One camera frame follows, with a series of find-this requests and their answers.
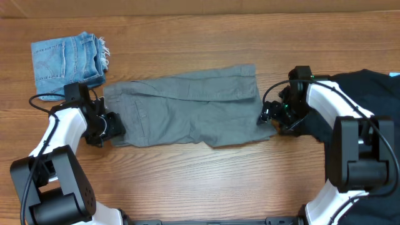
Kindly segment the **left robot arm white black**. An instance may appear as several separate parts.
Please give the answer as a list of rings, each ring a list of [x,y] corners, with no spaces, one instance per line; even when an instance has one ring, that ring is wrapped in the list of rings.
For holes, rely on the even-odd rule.
[[[10,167],[21,224],[131,224],[123,210],[97,202],[76,158],[81,138],[101,147],[124,134],[119,115],[106,112],[103,98],[92,100],[88,94],[69,94],[47,113],[41,142]]]

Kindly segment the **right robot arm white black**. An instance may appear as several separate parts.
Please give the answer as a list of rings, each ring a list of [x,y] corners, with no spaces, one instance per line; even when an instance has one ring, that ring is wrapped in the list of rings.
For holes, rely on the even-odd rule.
[[[337,224],[359,201],[396,194],[398,77],[367,69],[314,75],[296,66],[282,86],[278,101],[263,101],[259,122],[276,121],[283,135],[323,142],[326,183],[297,216],[269,217],[266,224]]]

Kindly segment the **grey shorts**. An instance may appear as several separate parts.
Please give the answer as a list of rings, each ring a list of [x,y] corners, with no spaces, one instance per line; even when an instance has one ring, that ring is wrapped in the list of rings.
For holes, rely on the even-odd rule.
[[[253,64],[117,82],[103,93],[126,129],[112,140],[114,146],[219,147],[265,141],[277,133],[259,122],[263,105]]]

